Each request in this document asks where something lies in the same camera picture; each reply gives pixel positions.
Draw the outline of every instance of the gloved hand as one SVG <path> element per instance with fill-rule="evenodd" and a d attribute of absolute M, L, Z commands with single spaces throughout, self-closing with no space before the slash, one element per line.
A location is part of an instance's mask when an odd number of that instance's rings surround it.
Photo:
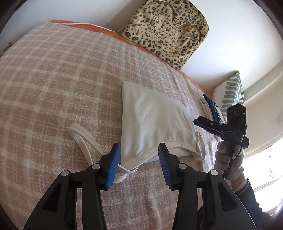
<path fill-rule="evenodd" d="M 226 145 L 225 145 L 226 143 L 227 143 L 226 141 L 219 142 L 217 145 L 218 151 L 215 152 L 216 161 L 214 164 L 214 169 L 217 170 L 218 173 L 220 173 L 221 175 L 228 168 L 229 162 L 231 160 L 230 157 L 228 156 L 228 153 L 226 153 Z M 235 147 L 233 159 L 239 153 L 240 148 L 241 147 L 239 145 Z M 242 149 L 236 161 L 231 165 L 231 169 L 227 177 L 229 181 L 234 182 L 238 180 L 243 174 L 244 168 L 242 164 L 243 164 L 244 156 L 245 153 L 244 150 Z"/>

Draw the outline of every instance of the orange fabric edge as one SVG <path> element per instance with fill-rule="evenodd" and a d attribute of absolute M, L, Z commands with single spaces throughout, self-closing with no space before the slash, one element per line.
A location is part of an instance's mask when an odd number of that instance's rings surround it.
<path fill-rule="evenodd" d="M 51 23 L 79 23 L 79 22 L 72 22 L 72 21 L 64 21 L 64 20 L 51 20 L 49 21 Z M 75 28 L 80 28 L 80 29 L 86 29 L 86 30 L 89 30 L 89 31 L 93 31 L 93 32 L 97 32 L 97 33 L 103 33 L 103 34 L 106 34 L 108 36 L 111 36 L 119 41 L 122 41 L 122 42 L 125 42 L 129 45 L 133 45 L 137 48 L 139 48 L 140 50 L 144 51 L 144 52 L 147 52 L 148 54 L 151 54 L 153 55 L 154 57 L 156 57 L 157 59 L 159 59 L 160 61 L 162 61 L 163 63 L 167 64 L 164 60 L 162 60 L 161 58 L 155 56 L 153 53 L 151 53 L 150 51 L 146 50 L 145 48 L 121 37 L 119 34 L 115 33 L 115 32 L 112 32 L 112 31 L 109 31 L 107 29 L 103 29 L 103 28 L 100 28 L 100 27 L 97 27 L 97 26 L 94 26 L 94 25 L 89 25 L 89 24 L 81 24 L 81 25 L 66 25 L 66 26 L 70 26 L 70 27 L 75 27 Z M 186 75 L 183 71 L 181 70 L 176 70 L 178 71 L 180 74 L 182 74 L 183 76 L 185 76 L 190 82 L 192 82 L 195 86 L 197 86 L 197 88 L 202 92 L 204 93 L 204 91 L 202 90 L 202 88 L 200 88 L 188 75 Z"/>

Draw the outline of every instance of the green striped pillow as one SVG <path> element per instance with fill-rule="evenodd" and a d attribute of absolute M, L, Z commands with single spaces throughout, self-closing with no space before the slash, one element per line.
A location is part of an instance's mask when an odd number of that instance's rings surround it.
<path fill-rule="evenodd" d="M 218 105 L 223 118 L 227 122 L 227 109 L 232 105 L 244 103 L 245 94 L 241 84 L 240 73 L 223 82 L 214 89 L 213 100 Z"/>

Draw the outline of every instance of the blue gripper pad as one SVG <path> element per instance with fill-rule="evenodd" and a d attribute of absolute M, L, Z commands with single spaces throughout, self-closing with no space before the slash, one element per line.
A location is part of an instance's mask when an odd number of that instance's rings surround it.
<path fill-rule="evenodd" d="M 115 175 L 116 175 L 116 169 L 118 167 L 119 160 L 121 158 L 121 145 L 118 144 L 116 146 L 115 152 L 113 154 L 113 157 L 110 162 L 110 166 L 107 170 L 107 178 L 105 183 L 105 188 L 108 190 L 113 185 Z"/>
<path fill-rule="evenodd" d="M 161 144 L 159 144 L 159 146 L 158 146 L 158 157 L 159 157 L 159 161 L 160 161 L 160 164 L 161 164 L 161 168 L 162 168 L 162 172 L 163 172 L 163 175 L 164 175 L 165 182 L 168 185 L 168 187 L 170 189 L 172 189 L 173 188 L 173 182 L 172 182 L 172 179 L 171 179 L 171 170 L 169 168 L 169 165 L 168 165 L 168 162 L 167 162 L 167 159 L 166 159 L 166 156 L 165 156 L 164 150 L 162 149 Z"/>

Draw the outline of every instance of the leopard print bag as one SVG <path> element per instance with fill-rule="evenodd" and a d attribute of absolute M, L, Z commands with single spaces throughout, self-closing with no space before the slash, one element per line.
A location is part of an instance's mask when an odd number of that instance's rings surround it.
<path fill-rule="evenodd" d="M 208 29 L 205 17 L 187 0 L 148 0 L 118 33 L 179 70 Z"/>

